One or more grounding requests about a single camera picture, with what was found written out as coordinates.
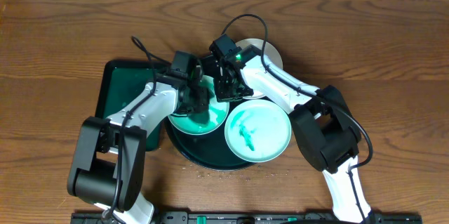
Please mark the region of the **mint plate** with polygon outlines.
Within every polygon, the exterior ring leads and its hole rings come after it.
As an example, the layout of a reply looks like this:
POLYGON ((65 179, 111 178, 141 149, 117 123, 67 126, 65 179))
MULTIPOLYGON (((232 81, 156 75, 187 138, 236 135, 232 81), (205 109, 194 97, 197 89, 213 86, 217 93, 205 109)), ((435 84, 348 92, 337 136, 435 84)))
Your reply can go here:
POLYGON ((170 115, 168 117, 170 123, 174 125, 177 130, 194 136, 211 133, 221 126, 227 118, 230 108, 229 103, 221 103, 217 101, 212 77, 204 75, 199 82, 199 86, 206 87, 208 89, 208 109, 205 112, 198 114, 182 116, 170 115))
POLYGON ((229 114, 224 137, 229 149, 240 159, 268 162, 287 148, 291 139, 287 114, 269 100, 248 100, 229 114))

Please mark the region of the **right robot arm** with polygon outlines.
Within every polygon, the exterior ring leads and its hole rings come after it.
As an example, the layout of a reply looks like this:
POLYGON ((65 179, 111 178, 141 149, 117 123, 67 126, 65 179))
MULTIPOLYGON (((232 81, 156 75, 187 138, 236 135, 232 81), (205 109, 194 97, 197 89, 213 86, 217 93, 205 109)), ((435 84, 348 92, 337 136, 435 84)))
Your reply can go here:
POLYGON ((263 48, 214 42, 209 49, 220 68, 214 79, 218 100, 237 101, 259 91, 282 108, 303 157, 324 175, 335 217, 368 223, 371 207, 358 168, 372 159, 373 144, 342 94, 334 86, 320 89, 296 79, 275 65, 263 48))

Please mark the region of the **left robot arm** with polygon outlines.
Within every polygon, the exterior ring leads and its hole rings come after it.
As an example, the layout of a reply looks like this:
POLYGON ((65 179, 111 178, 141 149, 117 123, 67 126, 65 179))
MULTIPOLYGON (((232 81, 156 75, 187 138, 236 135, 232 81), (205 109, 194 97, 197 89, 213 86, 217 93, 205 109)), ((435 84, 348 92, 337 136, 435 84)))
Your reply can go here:
POLYGON ((199 66, 151 73, 127 106, 81 125, 67 191, 100 207, 103 220, 151 222, 154 205, 141 193, 147 138, 167 116, 202 112, 209 104, 199 66))

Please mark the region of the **round black serving tray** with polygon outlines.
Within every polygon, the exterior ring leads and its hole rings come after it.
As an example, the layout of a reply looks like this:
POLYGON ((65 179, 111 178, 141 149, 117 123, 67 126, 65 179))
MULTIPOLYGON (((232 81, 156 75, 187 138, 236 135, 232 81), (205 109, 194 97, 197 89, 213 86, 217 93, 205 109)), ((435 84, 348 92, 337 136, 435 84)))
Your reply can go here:
MULTIPOLYGON (((248 101, 241 100, 230 104, 229 113, 239 104, 248 101)), ((167 118, 166 130, 176 148, 190 161, 200 166, 215 170, 236 170, 253 165, 252 162, 238 158, 228 147, 225 140, 226 120, 217 129, 205 135, 194 136, 177 130, 167 118)))

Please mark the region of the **black rectangular water tray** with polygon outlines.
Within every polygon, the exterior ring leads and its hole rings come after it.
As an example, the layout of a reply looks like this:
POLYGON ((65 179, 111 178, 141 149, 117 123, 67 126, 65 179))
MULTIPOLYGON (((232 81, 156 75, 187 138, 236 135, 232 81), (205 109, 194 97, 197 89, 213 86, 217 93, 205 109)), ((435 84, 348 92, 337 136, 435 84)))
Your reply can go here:
MULTIPOLYGON (((111 60, 105 65, 95 116, 105 119, 121 110, 128 110, 129 105, 152 83, 153 71, 161 70, 164 64, 136 60, 111 60)), ((146 151, 154 151, 159 147, 161 122, 165 118, 162 110, 149 105, 142 105, 133 114, 127 125, 139 122, 148 132, 146 151)))

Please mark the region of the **mint plate front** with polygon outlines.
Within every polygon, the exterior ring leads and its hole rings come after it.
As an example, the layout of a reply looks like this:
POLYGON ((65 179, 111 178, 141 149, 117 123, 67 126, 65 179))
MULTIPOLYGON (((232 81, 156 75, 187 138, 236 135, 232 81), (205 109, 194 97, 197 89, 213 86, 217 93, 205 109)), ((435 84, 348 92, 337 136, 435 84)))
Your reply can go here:
POLYGON ((287 148, 291 139, 287 114, 269 100, 248 100, 229 114, 224 137, 229 149, 240 159, 268 162, 287 148))

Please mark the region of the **white plate rear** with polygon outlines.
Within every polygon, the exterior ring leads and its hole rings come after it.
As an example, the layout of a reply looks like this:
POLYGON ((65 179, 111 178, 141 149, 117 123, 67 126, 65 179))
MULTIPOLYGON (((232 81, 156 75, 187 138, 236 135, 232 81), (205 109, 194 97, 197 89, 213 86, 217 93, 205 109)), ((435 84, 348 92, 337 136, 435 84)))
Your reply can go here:
MULTIPOLYGON (((249 39, 242 39, 238 42, 236 42, 237 46, 240 46, 241 48, 246 48, 249 45, 254 45, 257 48, 262 48, 262 39, 256 39, 256 38, 249 38, 249 39)), ((281 54, 278 52, 278 50, 269 42, 266 43, 264 53, 269 57, 269 59, 280 69, 283 69, 283 61, 281 58, 281 54)), ((259 91, 253 91, 252 96, 246 96, 244 99, 246 100, 254 100, 263 98, 264 94, 259 91)))

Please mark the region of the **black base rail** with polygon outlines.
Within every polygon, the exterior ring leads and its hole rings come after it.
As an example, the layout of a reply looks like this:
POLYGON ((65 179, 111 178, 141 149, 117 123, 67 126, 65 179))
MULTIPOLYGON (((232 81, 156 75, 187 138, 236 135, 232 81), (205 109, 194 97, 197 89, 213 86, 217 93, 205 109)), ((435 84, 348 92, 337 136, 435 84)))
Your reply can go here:
MULTIPOLYGON (((276 223, 339 223, 331 213, 289 214, 237 214, 237 213, 187 213, 168 211, 157 214, 155 224, 276 224, 276 223)), ((422 224, 419 215, 391 215, 370 213, 366 223, 375 224, 422 224)))

